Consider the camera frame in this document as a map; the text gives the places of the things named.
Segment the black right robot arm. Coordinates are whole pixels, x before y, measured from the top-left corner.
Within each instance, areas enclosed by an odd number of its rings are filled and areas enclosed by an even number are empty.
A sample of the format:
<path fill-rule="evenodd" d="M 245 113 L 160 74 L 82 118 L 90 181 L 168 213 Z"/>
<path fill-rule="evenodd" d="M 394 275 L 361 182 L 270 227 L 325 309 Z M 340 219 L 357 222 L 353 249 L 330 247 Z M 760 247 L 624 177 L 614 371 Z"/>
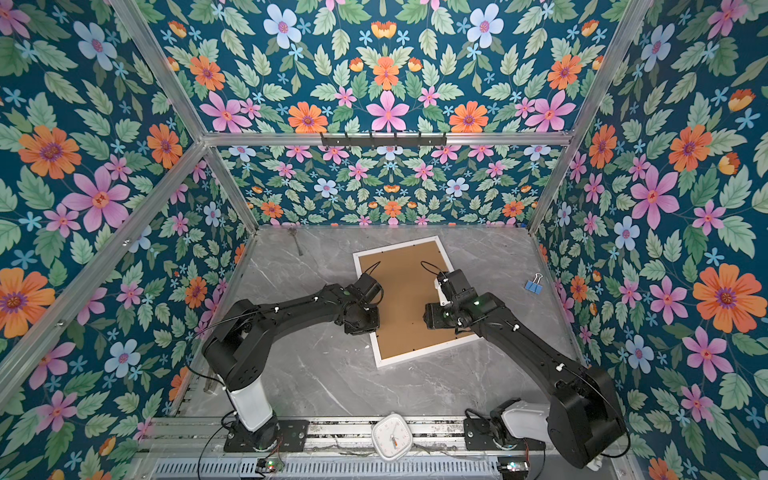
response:
<path fill-rule="evenodd" d="M 478 294 L 461 270 L 441 271 L 444 304 L 425 306 L 431 330 L 473 332 L 510 357 L 547 395 L 545 403 L 513 398 L 485 419 L 500 446 L 517 439 L 551 443 L 561 457 L 584 468 L 629 434 L 608 373 L 585 367 L 544 342 L 492 293 Z"/>

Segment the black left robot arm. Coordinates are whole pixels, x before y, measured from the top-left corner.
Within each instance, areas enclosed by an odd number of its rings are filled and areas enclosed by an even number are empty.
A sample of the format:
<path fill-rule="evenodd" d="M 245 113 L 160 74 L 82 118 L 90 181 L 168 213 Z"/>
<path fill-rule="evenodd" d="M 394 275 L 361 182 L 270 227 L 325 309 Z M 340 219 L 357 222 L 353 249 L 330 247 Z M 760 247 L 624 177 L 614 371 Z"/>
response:
<path fill-rule="evenodd" d="M 275 342 L 322 323 L 334 323 L 347 335 L 374 333 L 380 326 L 378 304 L 383 296 L 381 284 L 363 274 L 346 287 L 327 284 L 282 303 L 236 302 L 202 348 L 235 412 L 234 424 L 226 428 L 224 451 L 269 453 L 280 442 L 281 426 L 262 382 Z"/>

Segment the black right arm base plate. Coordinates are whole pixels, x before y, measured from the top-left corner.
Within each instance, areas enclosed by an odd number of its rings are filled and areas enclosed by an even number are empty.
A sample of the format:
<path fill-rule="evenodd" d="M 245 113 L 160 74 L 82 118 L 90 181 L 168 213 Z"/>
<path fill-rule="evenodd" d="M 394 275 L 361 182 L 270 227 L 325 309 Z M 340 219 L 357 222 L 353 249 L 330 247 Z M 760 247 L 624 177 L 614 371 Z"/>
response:
<path fill-rule="evenodd" d="M 507 451 L 522 452 L 543 451 L 544 442 L 532 439 L 508 439 L 499 442 L 491 433 L 491 427 L 486 420 L 476 417 L 463 419 L 464 444 L 468 451 Z"/>

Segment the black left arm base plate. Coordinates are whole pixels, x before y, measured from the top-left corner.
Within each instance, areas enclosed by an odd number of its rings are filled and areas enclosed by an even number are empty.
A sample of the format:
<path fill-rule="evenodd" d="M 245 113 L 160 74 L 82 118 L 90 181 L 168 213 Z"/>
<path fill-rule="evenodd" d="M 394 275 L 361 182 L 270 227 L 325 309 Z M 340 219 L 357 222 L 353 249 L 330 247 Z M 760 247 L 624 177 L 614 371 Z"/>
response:
<path fill-rule="evenodd" d="M 236 420 L 225 426 L 227 438 L 223 450 L 226 453 L 302 452 L 309 424 L 307 420 L 286 420 L 273 416 L 255 431 L 250 431 Z"/>

